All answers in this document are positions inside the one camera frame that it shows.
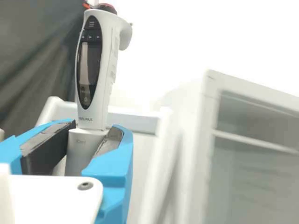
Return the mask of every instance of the white wall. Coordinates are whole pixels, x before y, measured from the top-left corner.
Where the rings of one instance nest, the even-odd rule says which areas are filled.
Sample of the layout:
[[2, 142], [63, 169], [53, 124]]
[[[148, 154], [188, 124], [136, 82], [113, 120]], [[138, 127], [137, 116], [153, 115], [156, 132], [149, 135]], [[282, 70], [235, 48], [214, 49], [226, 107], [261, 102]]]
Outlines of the white wall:
[[125, 91], [131, 105], [146, 105], [206, 68], [299, 96], [297, 1], [125, 0], [115, 7], [134, 33], [120, 52], [111, 104], [122, 104]]

